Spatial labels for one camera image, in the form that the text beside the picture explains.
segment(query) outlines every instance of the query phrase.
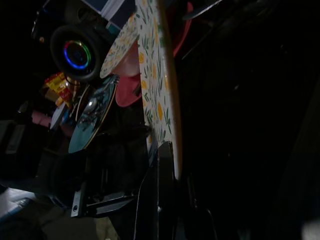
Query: blue decorative plate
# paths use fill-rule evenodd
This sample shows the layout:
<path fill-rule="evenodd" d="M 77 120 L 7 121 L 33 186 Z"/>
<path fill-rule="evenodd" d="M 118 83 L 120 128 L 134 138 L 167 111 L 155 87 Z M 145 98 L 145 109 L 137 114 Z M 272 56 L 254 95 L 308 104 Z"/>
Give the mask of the blue decorative plate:
<path fill-rule="evenodd" d="M 93 102 L 96 103 L 96 106 L 90 112 L 87 112 L 85 109 L 77 121 L 69 144 L 70 154 L 85 149 L 99 131 L 115 97 L 116 84 L 109 83 L 110 81 L 114 81 L 115 77 L 108 77 L 103 82 L 102 87 L 96 90 L 88 101 L 87 107 L 90 104 L 92 105 Z"/>

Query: teal plate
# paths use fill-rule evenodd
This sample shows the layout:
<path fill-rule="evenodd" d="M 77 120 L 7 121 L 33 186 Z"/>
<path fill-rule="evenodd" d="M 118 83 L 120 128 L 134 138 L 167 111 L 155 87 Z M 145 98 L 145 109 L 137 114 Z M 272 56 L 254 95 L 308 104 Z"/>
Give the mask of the teal plate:
<path fill-rule="evenodd" d="M 105 87 L 105 85 L 109 82 L 112 81 L 115 78 L 115 76 L 112 77 L 108 77 L 102 84 L 102 87 L 100 87 L 99 89 L 97 89 L 93 96 L 101 93 Z M 74 132 L 72 134 L 70 143 L 69 143 L 69 153 L 75 153 L 78 152 L 82 149 L 85 149 L 90 142 L 92 141 L 92 139 L 95 137 L 95 135 L 97 134 L 97 132 L 99 131 L 99 128 L 101 126 L 101 124 L 104 122 L 108 111 L 110 109 L 111 103 L 113 102 L 114 98 L 115 98 L 115 93 L 116 93 L 116 84 L 109 84 L 109 86 L 106 88 L 106 90 L 104 91 L 104 95 L 103 95 L 103 106 L 104 106 L 104 113 L 101 114 L 102 115 L 102 120 L 99 124 L 99 126 L 97 126 L 96 128 L 94 128 L 95 123 L 97 122 L 97 118 L 95 118 L 92 123 L 93 124 L 88 124 L 87 126 L 83 126 L 84 123 L 80 124 L 78 123 L 74 129 Z M 85 116 L 85 113 L 82 113 L 81 117 L 79 118 L 79 120 Z"/>

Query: speaker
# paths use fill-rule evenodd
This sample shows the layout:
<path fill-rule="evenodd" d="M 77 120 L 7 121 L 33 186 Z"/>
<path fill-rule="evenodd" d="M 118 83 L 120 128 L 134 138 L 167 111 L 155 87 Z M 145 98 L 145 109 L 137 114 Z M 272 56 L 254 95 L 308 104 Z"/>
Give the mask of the speaker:
<path fill-rule="evenodd" d="M 99 77 L 110 47 L 91 24 L 61 26 L 50 40 L 51 54 L 59 70 L 82 83 Z"/>

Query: decorative plate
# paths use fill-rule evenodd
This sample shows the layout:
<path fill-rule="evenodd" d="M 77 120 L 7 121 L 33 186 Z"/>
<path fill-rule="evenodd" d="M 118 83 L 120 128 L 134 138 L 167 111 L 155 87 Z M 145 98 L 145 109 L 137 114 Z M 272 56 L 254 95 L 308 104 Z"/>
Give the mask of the decorative plate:
<path fill-rule="evenodd" d="M 136 15 L 133 14 L 125 23 L 119 35 L 106 55 L 100 71 L 100 78 L 108 76 L 121 62 L 128 50 L 137 40 Z"/>
<path fill-rule="evenodd" d="M 180 104 L 166 13 L 161 0 L 135 0 L 135 4 L 144 121 L 154 130 L 154 137 L 149 136 L 146 144 L 151 149 L 155 139 L 158 146 L 172 143 L 174 174 L 179 180 L 182 171 Z"/>
<path fill-rule="evenodd" d="M 101 114 L 92 117 L 87 115 L 86 113 L 82 113 L 81 117 L 79 118 L 69 143 L 70 154 L 85 149 L 99 131 L 101 124 L 104 122 L 107 116 L 111 103 L 114 100 L 116 85 L 109 84 L 106 90 L 103 90 L 109 81 L 114 80 L 114 77 L 115 76 L 108 77 L 103 82 L 102 87 L 96 90 L 91 98 L 93 99 L 96 98 L 95 96 L 99 96 L 99 98 L 101 99 L 100 108 L 96 110 L 101 112 Z M 85 120 L 83 121 L 83 123 L 81 123 L 81 121 L 85 118 L 88 118 L 88 121 Z"/>

